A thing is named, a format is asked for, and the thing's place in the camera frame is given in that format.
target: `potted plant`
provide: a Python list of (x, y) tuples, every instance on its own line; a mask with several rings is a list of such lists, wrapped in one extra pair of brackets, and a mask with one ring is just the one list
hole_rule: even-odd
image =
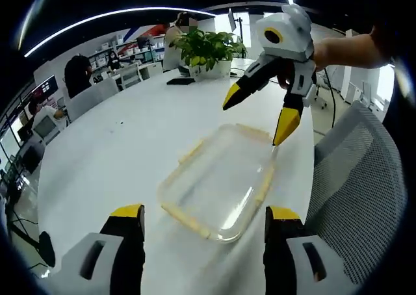
[(181, 49), (181, 59), (194, 77), (216, 79), (229, 75), (234, 53), (246, 51), (243, 43), (235, 43), (233, 33), (193, 30), (171, 43)]

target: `ceiling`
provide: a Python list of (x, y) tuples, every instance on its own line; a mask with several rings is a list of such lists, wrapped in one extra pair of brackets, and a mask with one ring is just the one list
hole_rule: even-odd
[[(14, 0), (12, 7), (3, 2), (3, 12), (8, 13), (8, 19), (3, 24), (2, 50), (21, 62), (22, 55), (37, 43), (51, 34), (98, 14), (113, 10), (143, 7), (171, 6), (200, 10), (211, 6), (240, 2), (274, 2), (286, 3), (287, 0)], [(301, 6), (312, 9), (309, 12), (313, 22), (335, 27), (342, 31), (353, 28), (358, 32), (371, 29), (371, 17), (377, 11), (376, 0), (294, 0)], [(241, 6), (241, 10), (249, 8), (251, 12), (278, 11), (270, 6)], [(31, 10), (30, 19), (25, 28), (25, 36), (18, 50), (21, 26)], [(227, 11), (227, 6), (212, 13), (219, 14)], [(67, 51), (89, 39), (108, 34), (113, 31), (174, 21), (177, 12), (172, 11), (143, 11), (115, 16), (107, 16), (78, 27), (75, 27), (35, 51), (24, 60), (25, 69), (31, 72), (47, 60)]]

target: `clear container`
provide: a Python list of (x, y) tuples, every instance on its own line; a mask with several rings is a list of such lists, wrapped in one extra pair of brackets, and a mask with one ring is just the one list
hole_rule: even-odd
[(161, 206), (203, 238), (236, 241), (265, 199), (276, 153), (268, 133), (223, 125), (161, 184)]

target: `round table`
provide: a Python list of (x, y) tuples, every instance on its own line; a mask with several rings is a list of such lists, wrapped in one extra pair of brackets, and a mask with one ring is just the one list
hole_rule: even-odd
[[(250, 62), (236, 60), (232, 67), (244, 69)], [(311, 110), (304, 109), (299, 127), (279, 147), (274, 181), (245, 234), (231, 244), (204, 240), (160, 207), (158, 185), (222, 124), (242, 123), (273, 135), (285, 91), (270, 83), (224, 112), (222, 103), (237, 79), (166, 84), (178, 76), (170, 71), (116, 94), (46, 147), (38, 221), (51, 236), (53, 272), (87, 233), (100, 231), (112, 211), (143, 203), (143, 294), (264, 294), (265, 207), (288, 207), (306, 218), (313, 179)]]

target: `black hair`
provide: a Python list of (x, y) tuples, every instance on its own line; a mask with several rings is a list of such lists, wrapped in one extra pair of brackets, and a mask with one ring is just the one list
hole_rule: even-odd
[(79, 89), (86, 89), (90, 84), (90, 76), (87, 68), (91, 66), (90, 60), (86, 56), (77, 55), (68, 61), (65, 67), (65, 85), (68, 89), (70, 98), (75, 97)]
[(195, 15), (190, 14), (189, 12), (181, 12), (177, 17), (175, 25), (177, 27), (189, 25), (189, 19), (196, 19)]
[(27, 109), (34, 116), (38, 110), (38, 102), (35, 99), (32, 99), (31, 102), (29, 102)]
[[(116, 57), (115, 57), (115, 58), (112, 58), (112, 57), (111, 57), (111, 54), (112, 54), (112, 53), (114, 53), (114, 54), (116, 55)], [(110, 51), (110, 53), (109, 53), (109, 60), (116, 60), (116, 59), (118, 59), (117, 52), (115, 52), (114, 50)]]

